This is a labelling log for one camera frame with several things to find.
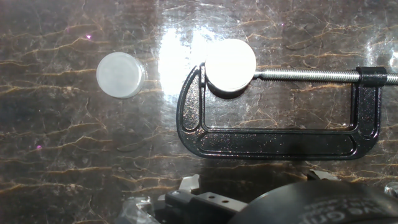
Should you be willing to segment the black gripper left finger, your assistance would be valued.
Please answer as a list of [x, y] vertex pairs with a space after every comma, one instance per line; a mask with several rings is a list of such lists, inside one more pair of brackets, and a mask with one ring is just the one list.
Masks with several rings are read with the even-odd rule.
[[159, 223], [226, 224], [247, 203], [213, 192], [200, 193], [200, 176], [184, 177], [177, 190], [159, 196], [155, 219]]

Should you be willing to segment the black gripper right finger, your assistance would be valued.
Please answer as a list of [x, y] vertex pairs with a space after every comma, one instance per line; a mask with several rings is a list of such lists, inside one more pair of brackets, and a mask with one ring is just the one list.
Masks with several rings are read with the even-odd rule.
[[309, 170], [309, 172], [307, 173], [307, 180], [339, 180], [339, 178], [331, 175], [328, 172]]

